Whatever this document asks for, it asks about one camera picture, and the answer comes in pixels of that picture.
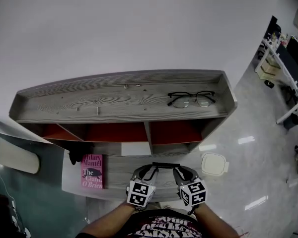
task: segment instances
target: forearm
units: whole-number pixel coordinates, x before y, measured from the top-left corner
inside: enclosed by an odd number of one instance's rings
[[[129,220],[134,210],[133,205],[124,202],[115,210],[86,226],[81,232],[97,238],[113,237]]]
[[[194,214],[211,238],[238,238],[237,232],[219,218],[205,203],[200,204],[194,210]]]

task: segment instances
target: person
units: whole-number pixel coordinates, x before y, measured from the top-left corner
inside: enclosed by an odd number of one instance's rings
[[[76,238],[238,238],[237,232],[205,203],[191,215],[180,209],[155,209],[134,213],[134,205],[122,203],[115,210],[87,225]]]

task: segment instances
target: book cover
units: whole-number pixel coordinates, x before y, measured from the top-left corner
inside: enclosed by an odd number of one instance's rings
[[[102,189],[103,181],[103,156],[85,154],[81,161],[81,186]]]

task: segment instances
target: black cloth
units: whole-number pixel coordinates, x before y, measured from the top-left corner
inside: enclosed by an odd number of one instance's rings
[[[170,209],[161,209],[133,214],[115,237],[206,238],[207,236],[195,219]],[[76,238],[94,238],[94,236],[81,233]]]

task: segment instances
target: white cylinder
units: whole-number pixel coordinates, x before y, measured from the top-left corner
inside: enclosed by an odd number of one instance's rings
[[[39,157],[0,138],[0,164],[35,174],[39,172]]]

